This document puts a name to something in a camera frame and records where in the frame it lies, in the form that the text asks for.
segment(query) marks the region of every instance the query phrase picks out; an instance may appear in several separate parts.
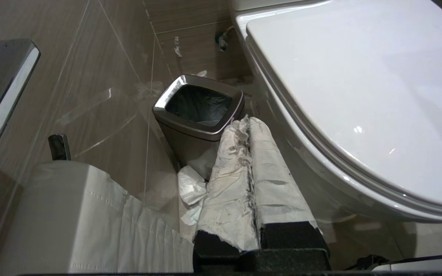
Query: toilet lid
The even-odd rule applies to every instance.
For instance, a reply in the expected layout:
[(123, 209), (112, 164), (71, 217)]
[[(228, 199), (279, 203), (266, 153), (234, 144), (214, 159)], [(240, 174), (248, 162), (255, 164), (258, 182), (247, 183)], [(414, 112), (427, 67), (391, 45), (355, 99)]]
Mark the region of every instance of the toilet lid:
[(442, 9), (339, 0), (247, 31), (281, 101), (334, 164), (395, 199), (442, 208)]

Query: toilet paper holder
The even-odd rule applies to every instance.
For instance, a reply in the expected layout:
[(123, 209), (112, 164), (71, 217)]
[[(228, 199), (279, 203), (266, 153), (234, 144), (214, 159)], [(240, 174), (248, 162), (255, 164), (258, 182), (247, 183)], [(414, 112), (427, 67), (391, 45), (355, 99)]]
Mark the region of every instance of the toilet paper holder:
[(71, 160), (66, 134), (53, 134), (47, 140), (49, 140), (52, 160)]

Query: toilet seat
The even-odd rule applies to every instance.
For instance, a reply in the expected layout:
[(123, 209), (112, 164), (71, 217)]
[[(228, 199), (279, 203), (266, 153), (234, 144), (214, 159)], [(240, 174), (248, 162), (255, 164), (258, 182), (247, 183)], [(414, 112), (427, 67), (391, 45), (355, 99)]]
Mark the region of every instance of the toilet seat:
[[(319, 7), (318, 9), (320, 10), (298, 11), (280, 17), (273, 16), (267, 19), (251, 21), (248, 25), (249, 38), (247, 39), (247, 47), (256, 59), (256, 63), (260, 65), (260, 69), (270, 88), (276, 90), (272, 91), (273, 96), (277, 98), (276, 102), (279, 101), (282, 105), (282, 110), (287, 112), (285, 116), (287, 116), (288, 121), (291, 121), (293, 131), (295, 131), (298, 136), (301, 136), (302, 141), (308, 140), (309, 144), (314, 146), (315, 152), (313, 152), (313, 154), (321, 159), (323, 164), (326, 164), (331, 171), (345, 179), (354, 188), (388, 206), (406, 209), (406, 213), (414, 215), (420, 214), (419, 217), (435, 217), (437, 220), (439, 220), (438, 218), (442, 220), (442, 203), (430, 200), (428, 196), (431, 196), (431, 194), (421, 193), (422, 191), (410, 192), (410, 190), (404, 190), (400, 185), (390, 183), (386, 176), (383, 177), (383, 175), (379, 175), (379, 173), (372, 171), (372, 168), (366, 168), (366, 164), (358, 164), (360, 161), (353, 157), (351, 152), (342, 154), (339, 150), (343, 148), (337, 148), (335, 144), (332, 143), (333, 137), (329, 136), (320, 126), (314, 124), (314, 117), (312, 117), (311, 114), (309, 115), (305, 113), (304, 110), (301, 110), (301, 102), (298, 102), (298, 99), (294, 99), (295, 86), (291, 86), (290, 81), (288, 82), (285, 77), (281, 77), (281, 72), (284, 72), (284, 69), (300, 70), (300, 68), (297, 67), (301, 66), (300, 63), (292, 65), (293, 67), (291, 67), (290, 62), (283, 63), (280, 61), (281, 58), (287, 58), (291, 56), (291, 54), (295, 54), (295, 52), (291, 52), (292, 48), (288, 47), (288, 44), (285, 42), (295, 42), (298, 41), (299, 38), (295, 37), (297, 33), (292, 33), (293, 36), (288, 38), (287, 30), (279, 33), (274, 33), (273, 30), (282, 30), (281, 26), (288, 26), (288, 24), (289, 28), (291, 28), (290, 24), (295, 24), (295, 22), (298, 26), (304, 26), (302, 23), (306, 20), (305, 16), (312, 17), (310, 19), (318, 19), (318, 16), (321, 14), (333, 12), (333, 18), (335, 19), (338, 17), (337, 12), (343, 11), (349, 13), (361, 8), (355, 5), (356, 3), (357, 2), (353, 0), (343, 0), (339, 2), (338, 7), (329, 7), (330, 5), (326, 5), (323, 7), (324, 9)], [(395, 1), (393, 1), (393, 3), (392, 1), (374, 1), (373, 3), (379, 3), (382, 10), (383, 8), (393, 8), (396, 10), (397, 7), (393, 6), (407, 5), (403, 2), (400, 4)], [(432, 18), (442, 21), (442, 10), (434, 6), (434, 4), (424, 1), (414, 2), (413, 4), (417, 4), (414, 6), (415, 10), (422, 8), (423, 11), (428, 12)], [(273, 40), (277, 43), (271, 45), (270, 42), (268, 43), (268, 40)], [(284, 54), (273, 54), (274, 51), (271, 51), (272, 49), (280, 49)], [(354, 131), (358, 133), (361, 130), (356, 127)]]

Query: trash can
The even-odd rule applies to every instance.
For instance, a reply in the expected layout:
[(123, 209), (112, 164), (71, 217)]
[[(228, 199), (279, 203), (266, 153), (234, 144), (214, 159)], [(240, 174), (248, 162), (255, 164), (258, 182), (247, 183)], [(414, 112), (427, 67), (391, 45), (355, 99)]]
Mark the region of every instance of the trash can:
[(209, 180), (221, 134), (242, 115), (243, 92), (231, 85), (181, 75), (153, 106), (153, 115), (180, 166), (191, 166)]

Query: toilet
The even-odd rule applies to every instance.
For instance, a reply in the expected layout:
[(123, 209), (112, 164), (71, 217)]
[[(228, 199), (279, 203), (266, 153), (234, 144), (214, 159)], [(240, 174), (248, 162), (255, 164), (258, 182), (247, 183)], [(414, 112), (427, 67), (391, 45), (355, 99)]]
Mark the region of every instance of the toilet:
[(251, 101), (319, 222), (442, 222), (442, 9), (232, 0)]

